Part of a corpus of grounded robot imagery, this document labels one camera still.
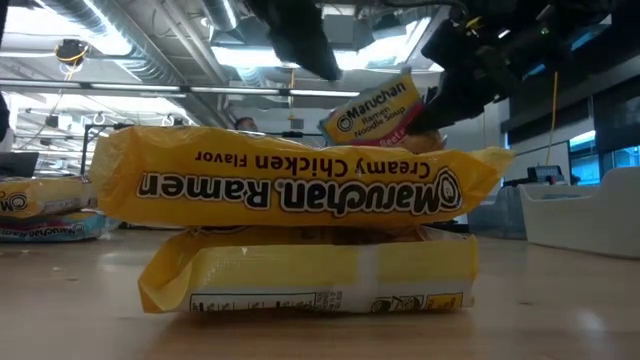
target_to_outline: plastic packaging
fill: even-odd
[[[393,147],[406,138],[406,127],[422,107],[407,68],[335,109],[318,128],[332,145]]]
[[[0,242],[71,242],[97,238],[112,228],[96,212],[49,215],[26,220],[0,221]]]
[[[30,218],[95,206],[89,181],[82,177],[6,179],[0,182],[0,217]]]
[[[150,313],[384,313],[471,306],[475,238],[434,229],[401,233],[391,242],[358,246],[333,245],[350,239],[341,230],[321,228],[185,232],[168,240],[140,276],[142,306]]]
[[[316,150],[216,128],[133,126],[100,138],[90,178],[100,209],[131,223],[400,227],[473,209],[511,159],[498,148]]]

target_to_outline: desk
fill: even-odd
[[[145,315],[136,279],[169,232],[1,245],[0,358],[638,359],[640,262],[480,239],[454,314]]]

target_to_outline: ductwork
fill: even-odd
[[[181,84],[184,79],[162,52],[129,17],[115,0],[36,0],[44,8],[56,12],[68,21],[81,25],[90,33],[91,44],[108,55],[126,55],[136,60],[119,61],[123,69],[143,83]],[[194,114],[203,125],[228,127],[228,121],[195,95],[171,99]]]
[[[209,23],[219,31],[231,31],[238,26],[238,11],[231,0],[202,0]]]

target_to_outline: table surface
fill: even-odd
[[[640,262],[480,240],[453,314],[142,313],[136,280],[172,233],[0,246],[0,358],[640,359]]]

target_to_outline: maruchan ramen package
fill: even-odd
[[[0,242],[72,242],[100,237],[117,226],[97,212],[0,220]]]
[[[446,221],[477,206],[509,151],[321,150],[206,127],[134,126],[100,138],[90,178],[106,215],[178,226],[380,226]]]
[[[368,236],[359,231],[360,238]],[[377,244],[362,246],[352,244],[349,231],[331,228],[185,232],[168,240],[140,276],[142,306],[150,313],[277,308],[387,313],[473,304],[473,236],[433,229],[405,229],[394,236],[377,235]]]
[[[411,72],[404,69],[335,109],[318,127],[332,145],[393,147],[406,138],[407,126],[422,107]]]
[[[30,218],[95,206],[89,181],[82,177],[7,179],[0,182],[0,217]]]

